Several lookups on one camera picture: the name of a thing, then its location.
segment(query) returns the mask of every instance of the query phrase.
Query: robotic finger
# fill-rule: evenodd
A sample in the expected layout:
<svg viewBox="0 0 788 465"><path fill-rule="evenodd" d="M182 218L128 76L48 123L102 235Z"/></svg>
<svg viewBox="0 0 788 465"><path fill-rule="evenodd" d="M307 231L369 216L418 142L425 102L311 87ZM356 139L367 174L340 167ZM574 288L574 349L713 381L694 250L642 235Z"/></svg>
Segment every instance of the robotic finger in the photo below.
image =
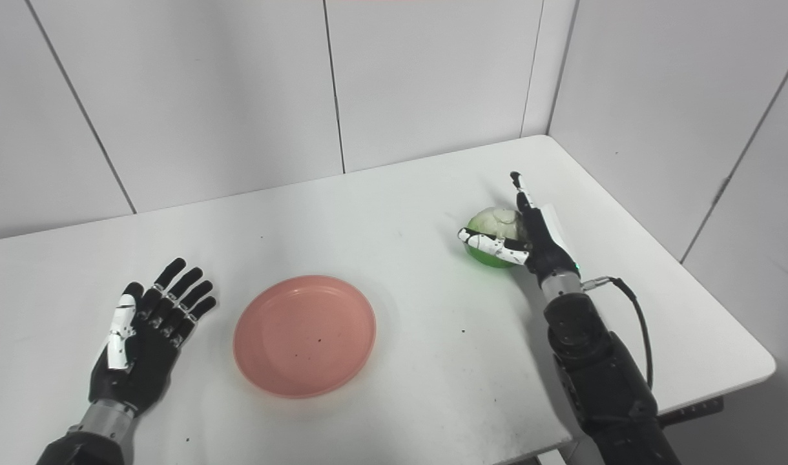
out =
<svg viewBox="0 0 788 465"><path fill-rule="evenodd" d="M526 244L515 239L498 238L493 234L477 232L468 227L460 229L457 236L469 247L474 247L489 255L496 256L504 262L523 265L529 259L529 251Z"/></svg>

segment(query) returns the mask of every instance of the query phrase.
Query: metal wrist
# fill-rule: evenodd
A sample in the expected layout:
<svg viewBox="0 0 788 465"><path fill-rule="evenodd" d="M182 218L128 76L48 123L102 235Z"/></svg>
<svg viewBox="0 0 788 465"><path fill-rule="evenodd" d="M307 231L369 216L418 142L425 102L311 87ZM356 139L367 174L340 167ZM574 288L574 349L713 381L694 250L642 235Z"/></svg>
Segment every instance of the metal wrist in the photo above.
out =
<svg viewBox="0 0 788 465"><path fill-rule="evenodd" d="M133 423L134 410L122 402L99 399L90 404L81 422L70 431L83 431L121 442Z"/></svg>
<svg viewBox="0 0 788 465"><path fill-rule="evenodd" d="M551 274L541 282L541 290L544 292L546 303L550 303L564 294L583 294L581 278L572 271L559 271Z"/></svg>

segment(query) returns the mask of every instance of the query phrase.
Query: fingertip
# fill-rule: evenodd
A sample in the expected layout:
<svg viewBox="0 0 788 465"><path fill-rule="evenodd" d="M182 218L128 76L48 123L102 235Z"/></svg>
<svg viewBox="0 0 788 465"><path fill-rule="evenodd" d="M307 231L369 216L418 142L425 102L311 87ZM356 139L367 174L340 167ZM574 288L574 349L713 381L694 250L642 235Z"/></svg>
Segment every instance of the fingertip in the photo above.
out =
<svg viewBox="0 0 788 465"><path fill-rule="evenodd" d="M144 286L140 285L137 282L131 282L125 288L125 291L122 294L130 294L135 298L136 304L140 303L141 295L144 293Z"/></svg>

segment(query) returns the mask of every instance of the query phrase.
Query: cable connector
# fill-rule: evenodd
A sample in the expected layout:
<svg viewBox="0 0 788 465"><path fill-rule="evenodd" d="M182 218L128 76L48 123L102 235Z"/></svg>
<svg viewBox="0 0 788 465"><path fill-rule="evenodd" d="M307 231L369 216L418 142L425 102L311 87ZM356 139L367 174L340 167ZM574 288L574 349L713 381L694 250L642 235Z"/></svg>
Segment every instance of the cable connector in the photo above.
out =
<svg viewBox="0 0 788 465"><path fill-rule="evenodd" d="M588 280L587 282L582 282L581 287L583 291L591 291L592 289L601 287L604 284L609 284L612 282L611 276L601 276L599 278L595 278L594 280Z"/></svg>

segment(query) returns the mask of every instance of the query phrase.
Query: black arm segment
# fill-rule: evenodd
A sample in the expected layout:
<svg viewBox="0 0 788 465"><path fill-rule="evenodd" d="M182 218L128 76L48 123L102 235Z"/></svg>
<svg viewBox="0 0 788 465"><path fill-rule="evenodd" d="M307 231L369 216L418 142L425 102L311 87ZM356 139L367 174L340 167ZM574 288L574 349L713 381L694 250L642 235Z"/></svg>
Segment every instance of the black arm segment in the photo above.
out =
<svg viewBox="0 0 788 465"><path fill-rule="evenodd" d="M36 465L125 465L121 447L95 433L73 431L51 442Z"/></svg>
<svg viewBox="0 0 788 465"><path fill-rule="evenodd" d="M680 465L659 426L650 388L591 298L561 295L547 305L544 317L563 388L604 463Z"/></svg>

